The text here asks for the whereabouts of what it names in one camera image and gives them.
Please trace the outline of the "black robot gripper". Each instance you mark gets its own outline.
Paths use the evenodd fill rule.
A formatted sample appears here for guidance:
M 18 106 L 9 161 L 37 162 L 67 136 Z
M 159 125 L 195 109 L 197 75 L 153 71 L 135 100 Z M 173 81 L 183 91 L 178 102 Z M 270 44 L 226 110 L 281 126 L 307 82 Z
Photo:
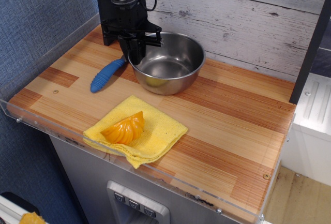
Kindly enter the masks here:
M 145 56 L 145 44 L 162 46 L 162 28 L 147 19 L 147 9 L 141 0 L 125 5 L 109 2 L 100 11 L 103 43 L 108 46 L 118 39 L 124 56 L 138 65 Z

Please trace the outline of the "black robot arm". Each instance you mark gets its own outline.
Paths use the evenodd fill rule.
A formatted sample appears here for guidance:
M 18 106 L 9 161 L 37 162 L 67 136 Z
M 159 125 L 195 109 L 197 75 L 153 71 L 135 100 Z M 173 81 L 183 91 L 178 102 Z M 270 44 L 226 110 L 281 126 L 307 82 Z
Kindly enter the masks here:
M 103 40 L 106 46 L 115 39 L 126 59 L 138 65 L 146 55 L 147 46 L 162 46 L 162 28 L 148 20 L 146 0 L 98 0 Z

